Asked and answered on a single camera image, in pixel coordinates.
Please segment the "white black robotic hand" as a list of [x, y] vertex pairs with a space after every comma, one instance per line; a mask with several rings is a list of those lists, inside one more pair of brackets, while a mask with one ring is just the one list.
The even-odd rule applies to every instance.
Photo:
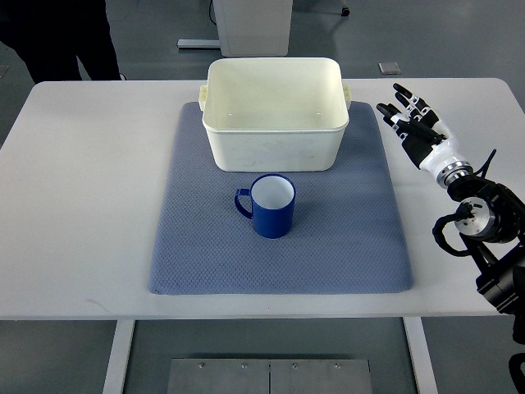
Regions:
[[429, 172], [444, 189], [461, 176], [473, 174], [472, 165], [458, 153], [457, 139], [436, 111], [404, 86], [394, 83], [393, 89], [402, 108], [379, 103], [377, 110], [400, 138], [413, 165]]

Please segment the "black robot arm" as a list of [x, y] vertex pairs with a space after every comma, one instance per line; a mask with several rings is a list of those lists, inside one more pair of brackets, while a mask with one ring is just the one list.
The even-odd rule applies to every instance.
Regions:
[[480, 271], [477, 292], [501, 314], [514, 316], [513, 340], [524, 343], [524, 202], [486, 178], [496, 151], [479, 170], [447, 165], [436, 181], [459, 206], [438, 218], [435, 242], [455, 257], [472, 257]]

